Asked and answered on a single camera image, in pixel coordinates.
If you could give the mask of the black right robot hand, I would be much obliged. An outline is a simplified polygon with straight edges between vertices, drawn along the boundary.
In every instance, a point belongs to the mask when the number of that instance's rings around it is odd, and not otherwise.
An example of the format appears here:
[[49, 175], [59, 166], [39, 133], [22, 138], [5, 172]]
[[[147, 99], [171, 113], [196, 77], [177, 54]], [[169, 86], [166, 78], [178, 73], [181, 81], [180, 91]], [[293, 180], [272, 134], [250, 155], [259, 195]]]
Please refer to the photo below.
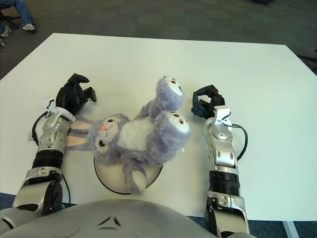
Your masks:
[[[210, 101], [199, 100], [199, 96], [208, 96]], [[209, 119], [215, 116], [214, 108], [223, 105], [224, 98], [213, 85], [209, 85], [193, 92], [191, 112], [200, 118]]]

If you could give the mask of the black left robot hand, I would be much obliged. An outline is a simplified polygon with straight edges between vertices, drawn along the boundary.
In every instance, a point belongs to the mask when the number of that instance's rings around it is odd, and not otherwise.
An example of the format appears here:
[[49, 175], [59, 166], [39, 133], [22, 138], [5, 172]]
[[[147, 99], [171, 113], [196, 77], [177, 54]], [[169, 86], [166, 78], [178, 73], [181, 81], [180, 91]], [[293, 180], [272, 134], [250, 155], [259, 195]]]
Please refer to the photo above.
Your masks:
[[74, 73], [59, 90], [55, 105], [76, 115], [89, 99], [96, 102], [97, 97], [95, 90], [92, 87], [83, 90], [80, 85], [80, 83], [88, 82], [90, 82], [88, 78]]

